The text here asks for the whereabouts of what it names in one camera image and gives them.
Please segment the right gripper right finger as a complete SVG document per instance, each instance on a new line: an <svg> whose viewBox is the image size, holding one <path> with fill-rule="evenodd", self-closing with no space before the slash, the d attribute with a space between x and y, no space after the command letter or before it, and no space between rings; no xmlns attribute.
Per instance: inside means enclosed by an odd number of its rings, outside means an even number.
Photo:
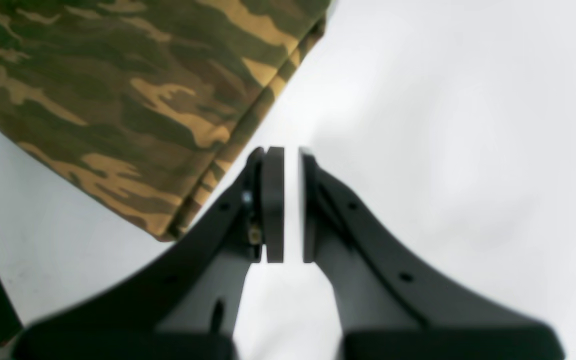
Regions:
<svg viewBox="0 0 576 360"><path fill-rule="evenodd" d="M471 291L393 235L299 149L302 259L333 287L338 360L562 360L546 323Z"/></svg>

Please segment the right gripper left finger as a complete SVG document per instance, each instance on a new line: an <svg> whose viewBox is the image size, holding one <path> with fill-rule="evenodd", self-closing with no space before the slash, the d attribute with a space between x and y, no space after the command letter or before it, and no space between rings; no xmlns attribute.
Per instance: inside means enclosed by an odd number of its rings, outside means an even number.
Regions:
<svg viewBox="0 0 576 360"><path fill-rule="evenodd" d="M284 260L285 150L256 148L178 243L109 291L36 323L15 360L235 360L252 264Z"/></svg>

